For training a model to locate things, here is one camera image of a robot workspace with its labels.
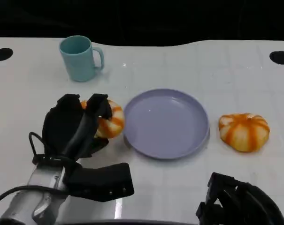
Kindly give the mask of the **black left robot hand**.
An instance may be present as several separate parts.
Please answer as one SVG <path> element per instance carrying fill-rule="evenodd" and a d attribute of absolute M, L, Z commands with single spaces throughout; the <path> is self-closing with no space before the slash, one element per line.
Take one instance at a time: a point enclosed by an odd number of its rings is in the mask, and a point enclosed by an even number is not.
<path fill-rule="evenodd" d="M 45 153 L 77 161 L 91 157 L 108 145 L 107 138 L 96 135 L 100 119 L 112 117 L 108 95 L 93 94 L 86 108 L 79 98 L 78 94 L 65 94 L 46 114 L 42 129 Z"/>

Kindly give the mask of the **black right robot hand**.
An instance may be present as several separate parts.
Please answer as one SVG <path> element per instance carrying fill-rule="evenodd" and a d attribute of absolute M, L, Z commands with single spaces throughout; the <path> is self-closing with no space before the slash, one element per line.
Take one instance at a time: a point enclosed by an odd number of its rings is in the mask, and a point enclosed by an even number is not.
<path fill-rule="evenodd" d="M 196 216 L 201 225 L 284 225 L 276 203 L 260 188 L 213 172 Z"/>

